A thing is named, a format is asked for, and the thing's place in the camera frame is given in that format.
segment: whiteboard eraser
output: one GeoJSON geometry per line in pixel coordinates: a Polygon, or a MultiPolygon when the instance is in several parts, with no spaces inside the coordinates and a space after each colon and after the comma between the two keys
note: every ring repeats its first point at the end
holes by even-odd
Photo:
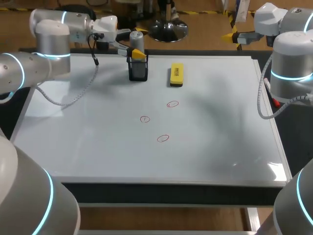
{"type": "Polygon", "coordinates": [[[171,68],[171,87],[181,87],[184,80],[184,64],[183,63],[172,63],[171,68]]]}

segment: pen cup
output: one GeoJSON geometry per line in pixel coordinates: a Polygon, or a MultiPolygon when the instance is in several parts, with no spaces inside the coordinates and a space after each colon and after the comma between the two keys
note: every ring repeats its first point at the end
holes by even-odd
{"type": "Polygon", "coordinates": [[[148,80],[148,55],[145,60],[134,60],[127,57],[130,81],[145,82],[148,80]]]}

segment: white table surface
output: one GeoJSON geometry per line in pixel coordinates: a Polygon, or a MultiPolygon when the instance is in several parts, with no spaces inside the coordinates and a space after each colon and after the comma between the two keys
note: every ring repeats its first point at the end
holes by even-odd
{"type": "MultiPolygon", "coordinates": [[[[257,61],[150,56],[148,81],[130,82],[125,58],[97,57],[98,76],[74,105],[30,92],[11,140],[62,182],[271,187],[291,178],[275,121],[257,113],[257,61]],[[168,86],[172,63],[184,63],[180,88],[168,86]]],[[[40,87],[68,102],[93,73],[90,55],[72,54],[69,80],[40,87]]],[[[261,104],[270,114],[267,95],[261,104]]]]}

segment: marker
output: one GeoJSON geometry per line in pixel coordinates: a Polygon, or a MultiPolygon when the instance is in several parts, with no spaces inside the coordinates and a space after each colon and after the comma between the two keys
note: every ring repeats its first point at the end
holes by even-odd
{"type": "Polygon", "coordinates": [[[279,108],[279,107],[280,107],[280,103],[279,103],[276,99],[274,99],[274,98],[272,97],[272,95],[271,95],[271,93],[270,93],[270,83],[269,83],[269,81],[268,81],[268,79],[267,79],[266,77],[263,79],[263,82],[264,82],[264,84],[265,84],[266,89],[268,90],[269,96],[271,97],[274,106],[275,106],[276,108],[279,108]]]}

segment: red circle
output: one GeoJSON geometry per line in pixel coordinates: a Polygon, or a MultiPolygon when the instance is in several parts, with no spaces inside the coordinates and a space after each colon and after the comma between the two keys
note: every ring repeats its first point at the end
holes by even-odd
{"type": "Polygon", "coordinates": [[[144,122],[144,123],[147,123],[150,121],[150,118],[148,116],[141,116],[140,117],[140,121],[141,122],[144,122]]]}
{"type": "Polygon", "coordinates": [[[173,101],[167,103],[166,106],[167,106],[168,108],[174,108],[174,107],[176,107],[177,105],[179,105],[179,102],[176,101],[176,100],[173,100],[173,101]]]}
{"type": "Polygon", "coordinates": [[[162,142],[167,141],[169,138],[170,138],[169,135],[162,135],[162,136],[160,136],[159,138],[157,138],[157,141],[160,142],[160,143],[162,143],[162,142]]]}

